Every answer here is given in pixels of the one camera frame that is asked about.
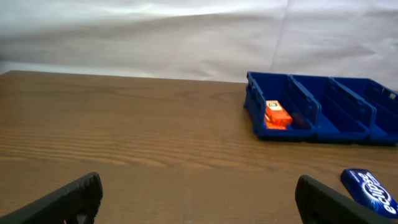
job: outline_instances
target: orange box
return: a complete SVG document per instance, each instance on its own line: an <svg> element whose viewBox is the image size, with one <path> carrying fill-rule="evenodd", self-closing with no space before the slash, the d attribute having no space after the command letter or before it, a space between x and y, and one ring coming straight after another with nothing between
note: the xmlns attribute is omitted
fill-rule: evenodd
<svg viewBox="0 0 398 224"><path fill-rule="evenodd" d="M264 121L273 126L283 126L286 129L287 125L292 124L293 119L277 100L267 100Z"/></svg>

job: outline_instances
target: blue package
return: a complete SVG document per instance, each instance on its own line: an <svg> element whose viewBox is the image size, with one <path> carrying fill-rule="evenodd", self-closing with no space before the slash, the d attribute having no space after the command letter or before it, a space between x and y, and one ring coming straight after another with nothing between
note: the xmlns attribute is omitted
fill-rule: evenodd
<svg viewBox="0 0 398 224"><path fill-rule="evenodd" d="M341 181L354 200L387 218L398 218L397 202L366 169L345 169Z"/></svg>

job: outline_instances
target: blue storage tray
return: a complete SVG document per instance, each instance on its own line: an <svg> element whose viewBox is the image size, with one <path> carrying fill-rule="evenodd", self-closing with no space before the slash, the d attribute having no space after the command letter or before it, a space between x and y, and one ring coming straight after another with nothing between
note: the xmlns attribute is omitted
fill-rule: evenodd
<svg viewBox="0 0 398 224"><path fill-rule="evenodd" d="M376 110L362 97L333 78L293 77L321 104L316 125L319 140L359 141L369 136Z"/></svg>
<svg viewBox="0 0 398 224"><path fill-rule="evenodd" d="M398 96L394 91L368 78L335 78L362 96L377 110L370 129L373 142L398 142Z"/></svg>
<svg viewBox="0 0 398 224"><path fill-rule="evenodd" d="M308 139L315 133L320 105L300 83L291 76L248 72L244 107L249 111L253 131L260 138ZM293 123L287 130L267 129L264 122L266 100L277 100Z"/></svg>
<svg viewBox="0 0 398 224"><path fill-rule="evenodd" d="M248 72L244 107L259 138L336 142L398 142L398 96L365 78ZM287 130L267 129L266 100L293 118Z"/></svg>

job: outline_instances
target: white fabric curtain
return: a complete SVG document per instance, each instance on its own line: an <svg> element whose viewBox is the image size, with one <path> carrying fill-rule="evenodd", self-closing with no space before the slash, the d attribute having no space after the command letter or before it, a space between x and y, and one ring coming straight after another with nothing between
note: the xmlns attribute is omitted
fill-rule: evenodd
<svg viewBox="0 0 398 224"><path fill-rule="evenodd" d="M398 89L398 1L2 0L0 72L246 82L248 70Z"/></svg>

